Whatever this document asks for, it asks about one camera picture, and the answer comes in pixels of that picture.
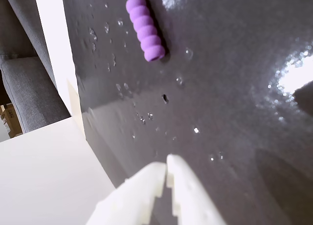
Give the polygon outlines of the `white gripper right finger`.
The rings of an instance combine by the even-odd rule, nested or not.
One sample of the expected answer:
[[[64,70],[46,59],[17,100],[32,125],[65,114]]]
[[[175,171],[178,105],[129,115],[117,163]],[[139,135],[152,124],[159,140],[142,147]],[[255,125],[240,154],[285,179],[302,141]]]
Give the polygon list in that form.
[[[166,159],[166,186],[172,192],[172,214],[179,225],[225,225],[226,222],[199,178],[178,155]]]

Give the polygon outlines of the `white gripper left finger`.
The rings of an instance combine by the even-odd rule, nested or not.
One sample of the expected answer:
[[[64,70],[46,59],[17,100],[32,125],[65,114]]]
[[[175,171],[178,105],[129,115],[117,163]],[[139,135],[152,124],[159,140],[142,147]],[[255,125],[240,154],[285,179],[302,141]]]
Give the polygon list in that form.
[[[88,225],[148,225],[156,198],[162,197],[166,164],[152,162],[100,201]]]

